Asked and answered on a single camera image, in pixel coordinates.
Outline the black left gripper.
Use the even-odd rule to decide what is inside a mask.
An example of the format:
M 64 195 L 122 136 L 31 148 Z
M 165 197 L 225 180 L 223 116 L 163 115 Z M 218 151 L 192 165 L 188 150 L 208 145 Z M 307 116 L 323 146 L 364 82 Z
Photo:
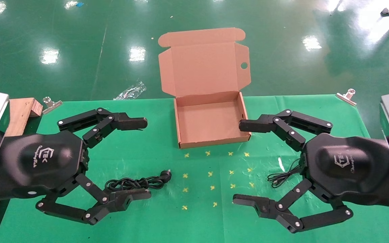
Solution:
M 46 215 L 83 224 L 95 225 L 110 213 L 125 211 L 133 200 L 151 198 L 146 178 L 131 180 L 120 189 L 118 181 L 104 190 L 84 173 L 88 170 L 88 151 L 114 130 L 142 130 L 145 117 L 128 117 L 125 112 L 110 112 L 98 108 L 57 122 L 57 134 L 29 134 L 5 137 L 0 147 L 0 200 L 33 198 L 46 195 L 36 209 Z M 82 139 L 74 135 L 91 127 Z M 84 210 L 59 204 L 77 185 L 90 194 L 96 203 Z

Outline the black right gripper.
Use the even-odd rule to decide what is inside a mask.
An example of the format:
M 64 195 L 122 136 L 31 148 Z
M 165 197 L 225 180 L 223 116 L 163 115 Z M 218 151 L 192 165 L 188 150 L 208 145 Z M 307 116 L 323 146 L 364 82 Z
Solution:
M 389 207 L 389 143 L 367 137 L 330 135 L 329 121 L 286 109 L 276 115 L 242 119 L 240 131 L 268 133 L 296 152 L 301 152 L 303 181 L 281 200 L 268 197 L 233 195 L 233 203 L 251 206 L 260 218 L 279 222 L 290 233 L 309 231 L 345 222 L 353 212 L 342 201 L 362 206 Z M 295 129 L 315 134 L 306 139 Z M 289 210 L 307 191 L 330 202 L 331 211 L 298 218 Z

